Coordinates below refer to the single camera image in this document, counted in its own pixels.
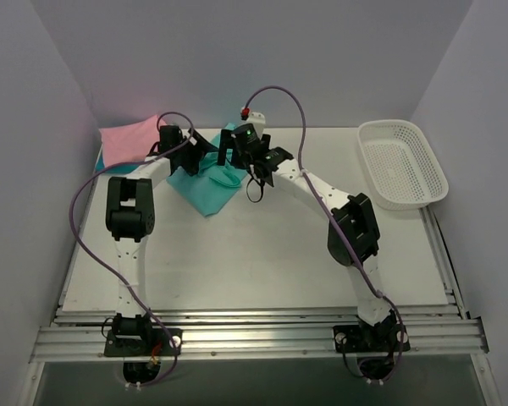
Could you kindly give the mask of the mint green t-shirt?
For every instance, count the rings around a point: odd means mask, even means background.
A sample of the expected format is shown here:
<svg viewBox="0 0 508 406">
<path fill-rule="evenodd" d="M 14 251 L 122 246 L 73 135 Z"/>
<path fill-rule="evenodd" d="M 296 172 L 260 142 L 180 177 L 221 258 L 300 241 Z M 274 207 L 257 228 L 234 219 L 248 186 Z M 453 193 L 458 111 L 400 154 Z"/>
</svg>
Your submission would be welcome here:
<svg viewBox="0 0 508 406">
<path fill-rule="evenodd" d="M 229 162 L 218 165 L 218 152 L 210 151 L 199 162 L 197 174 L 189 175 L 182 167 L 167 177 L 167 183 L 202 216 L 220 212 L 240 190 L 246 171 Z"/>
</svg>

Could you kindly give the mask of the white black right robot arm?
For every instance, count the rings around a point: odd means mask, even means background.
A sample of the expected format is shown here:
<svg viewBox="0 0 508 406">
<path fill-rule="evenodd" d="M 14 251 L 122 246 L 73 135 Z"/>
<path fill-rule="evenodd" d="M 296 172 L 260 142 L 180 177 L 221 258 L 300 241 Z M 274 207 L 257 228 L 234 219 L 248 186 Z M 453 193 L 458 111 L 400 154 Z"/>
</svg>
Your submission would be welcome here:
<svg viewBox="0 0 508 406">
<path fill-rule="evenodd" d="M 218 162 L 244 169 L 262 187 L 269 185 L 293 195 L 329 222 L 327 249 L 350 273 L 357 316 L 363 322 L 359 338 L 364 346 L 380 348 L 389 340 L 386 324 L 400 317 L 381 290 L 378 270 L 380 231 L 373 205 L 363 193 L 352 195 L 309 172 L 301 155 L 270 146 L 271 136 L 259 135 L 262 126 L 244 123 L 220 135 Z"/>
</svg>

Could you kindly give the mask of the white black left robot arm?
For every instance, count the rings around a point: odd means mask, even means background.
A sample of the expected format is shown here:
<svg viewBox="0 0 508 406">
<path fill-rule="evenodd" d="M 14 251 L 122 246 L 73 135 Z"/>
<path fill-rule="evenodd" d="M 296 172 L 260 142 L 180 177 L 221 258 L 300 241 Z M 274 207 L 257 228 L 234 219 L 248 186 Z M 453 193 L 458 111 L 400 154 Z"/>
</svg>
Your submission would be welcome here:
<svg viewBox="0 0 508 406">
<path fill-rule="evenodd" d="M 146 300 L 145 258 L 156 223 L 153 190 L 177 169 L 198 174 L 201 161 L 218 148 L 193 129 L 185 136 L 175 125 L 159 129 L 159 141 L 142 164 L 124 177 L 108 180 L 105 224 L 118 261 L 119 299 L 112 332 L 133 354 L 153 346 L 152 320 Z"/>
</svg>

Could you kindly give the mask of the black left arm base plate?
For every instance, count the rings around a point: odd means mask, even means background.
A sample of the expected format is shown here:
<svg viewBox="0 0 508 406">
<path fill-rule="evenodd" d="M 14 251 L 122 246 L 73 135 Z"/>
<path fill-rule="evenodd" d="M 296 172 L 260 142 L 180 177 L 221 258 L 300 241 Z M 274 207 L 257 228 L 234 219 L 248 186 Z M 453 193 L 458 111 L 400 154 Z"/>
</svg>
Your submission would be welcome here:
<svg viewBox="0 0 508 406">
<path fill-rule="evenodd" d="M 111 329 L 106 331 L 103 355 L 109 358 L 148 357 L 152 355 L 173 356 L 172 340 L 159 328 L 149 338 L 139 334 L 115 334 Z"/>
</svg>

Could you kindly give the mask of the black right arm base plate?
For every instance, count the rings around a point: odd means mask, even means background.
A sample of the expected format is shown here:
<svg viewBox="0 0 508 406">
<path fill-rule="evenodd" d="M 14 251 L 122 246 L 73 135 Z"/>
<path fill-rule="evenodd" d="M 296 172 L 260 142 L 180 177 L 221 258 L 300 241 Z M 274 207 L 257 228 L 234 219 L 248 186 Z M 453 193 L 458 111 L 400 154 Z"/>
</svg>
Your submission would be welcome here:
<svg viewBox="0 0 508 406">
<path fill-rule="evenodd" d="M 337 325 L 332 330 L 338 353 L 388 353 L 397 351 L 400 346 L 398 326 Z"/>
</svg>

